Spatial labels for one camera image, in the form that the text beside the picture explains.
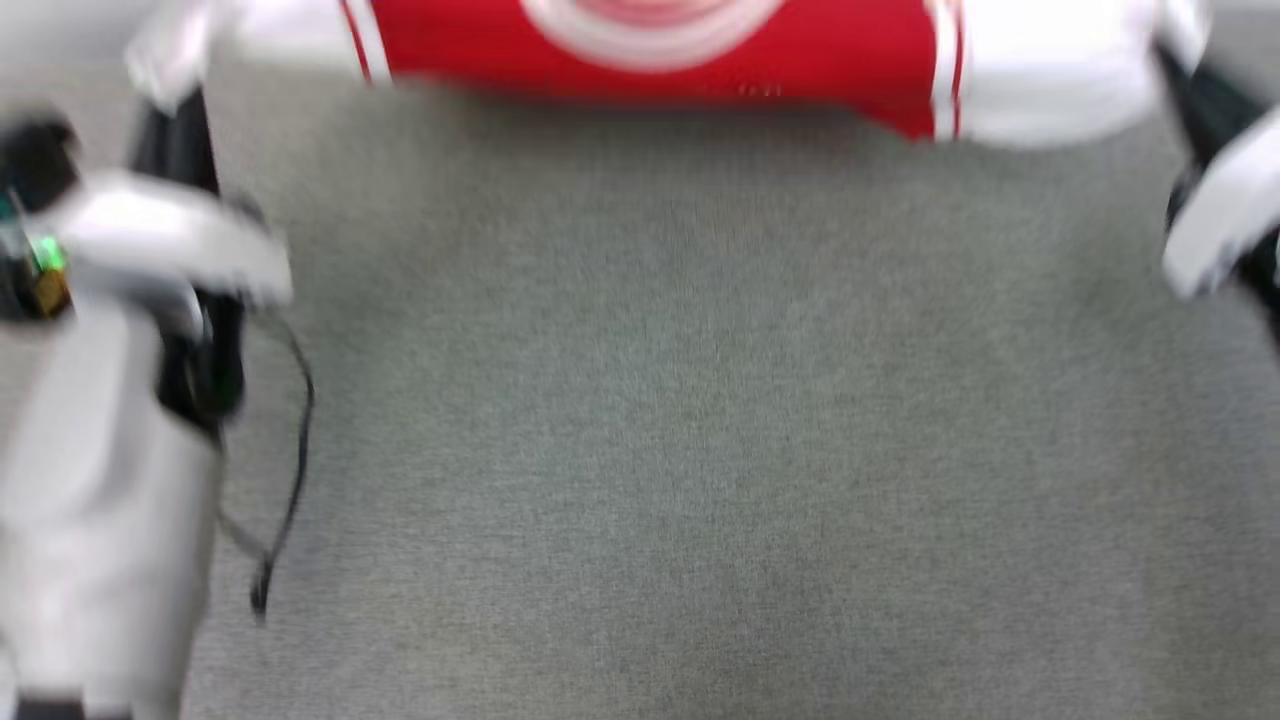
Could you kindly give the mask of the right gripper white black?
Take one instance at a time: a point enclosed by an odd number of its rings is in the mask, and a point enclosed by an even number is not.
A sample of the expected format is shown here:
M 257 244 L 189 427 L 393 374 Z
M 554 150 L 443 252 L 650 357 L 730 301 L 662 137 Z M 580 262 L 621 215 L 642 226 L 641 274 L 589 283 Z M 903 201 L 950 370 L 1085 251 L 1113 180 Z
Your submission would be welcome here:
M 1216 60 L 1190 70 L 1157 47 L 1157 63 L 1188 154 L 1167 200 L 1165 279 L 1184 300 L 1236 282 L 1276 338 L 1279 111 Z

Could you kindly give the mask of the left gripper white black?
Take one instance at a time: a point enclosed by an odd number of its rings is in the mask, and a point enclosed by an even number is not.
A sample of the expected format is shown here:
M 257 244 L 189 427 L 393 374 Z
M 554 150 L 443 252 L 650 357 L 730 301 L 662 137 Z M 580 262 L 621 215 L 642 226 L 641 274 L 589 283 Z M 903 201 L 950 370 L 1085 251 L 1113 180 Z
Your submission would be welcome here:
M 174 119 L 180 184 L 166 182 Z M 202 88 L 175 118 L 140 100 L 131 172 L 90 174 L 52 208 L 52 237 L 79 299 L 122 304 L 157 331 L 157 401 L 215 433 L 244 397 L 244 319 L 293 302 L 291 250 L 252 208 L 218 197 Z

